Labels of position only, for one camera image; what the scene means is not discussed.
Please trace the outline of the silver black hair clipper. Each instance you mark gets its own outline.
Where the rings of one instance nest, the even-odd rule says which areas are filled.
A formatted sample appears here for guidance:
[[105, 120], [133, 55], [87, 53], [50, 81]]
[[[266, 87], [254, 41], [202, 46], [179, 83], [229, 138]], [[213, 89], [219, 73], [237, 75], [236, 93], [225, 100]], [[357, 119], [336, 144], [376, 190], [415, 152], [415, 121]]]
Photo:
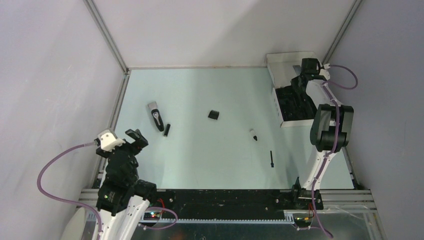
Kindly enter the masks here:
[[153, 118], [153, 121], [154, 121], [157, 129], [160, 132], [163, 132], [165, 130], [165, 126], [164, 126], [160, 111], [158, 109], [157, 103], [155, 101], [153, 101], [153, 102], [149, 103], [147, 106], [150, 110], [151, 116]]

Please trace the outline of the small black cylinder attachment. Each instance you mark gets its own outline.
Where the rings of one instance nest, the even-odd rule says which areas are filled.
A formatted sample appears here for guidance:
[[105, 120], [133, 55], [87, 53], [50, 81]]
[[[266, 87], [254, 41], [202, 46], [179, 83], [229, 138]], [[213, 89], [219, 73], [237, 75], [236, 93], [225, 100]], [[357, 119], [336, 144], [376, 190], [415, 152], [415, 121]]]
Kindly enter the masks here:
[[164, 137], [167, 137], [167, 136], [169, 135], [170, 128], [171, 128], [171, 124], [170, 124], [170, 123], [168, 123], [168, 124], [165, 126], [165, 129], [164, 129], [164, 133], [163, 133], [163, 136], [164, 136]]

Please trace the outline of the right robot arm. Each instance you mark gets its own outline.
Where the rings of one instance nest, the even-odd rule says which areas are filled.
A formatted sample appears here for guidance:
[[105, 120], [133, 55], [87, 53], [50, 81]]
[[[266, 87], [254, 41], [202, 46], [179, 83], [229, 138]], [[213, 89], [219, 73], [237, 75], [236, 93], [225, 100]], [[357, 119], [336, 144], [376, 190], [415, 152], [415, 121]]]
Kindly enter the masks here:
[[308, 57], [301, 60], [300, 74], [290, 81], [301, 107], [313, 118], [310, 157], [296, 180], [296, 185], [312, 199], [332, 159], [349, 143], [353, 122], [353, 108], [335, 97], [328, 78], [327, 68], [318, 59]]

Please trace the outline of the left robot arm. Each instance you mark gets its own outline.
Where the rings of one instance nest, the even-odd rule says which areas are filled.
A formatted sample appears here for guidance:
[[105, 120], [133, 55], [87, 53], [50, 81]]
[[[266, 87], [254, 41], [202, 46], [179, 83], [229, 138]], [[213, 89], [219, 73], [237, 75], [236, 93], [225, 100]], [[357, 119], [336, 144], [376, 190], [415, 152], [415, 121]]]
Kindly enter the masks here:
[[96, 138], [96, 154], [106, 159], [103, 181], [97, 192], [96, 222], [99, 240], [129, 240], [142, 214], [157, 199], [155, 183], [140, 179], [136, 156], [148, 146], [139, 129], [128, 129], [128, 142], [106, 129]]

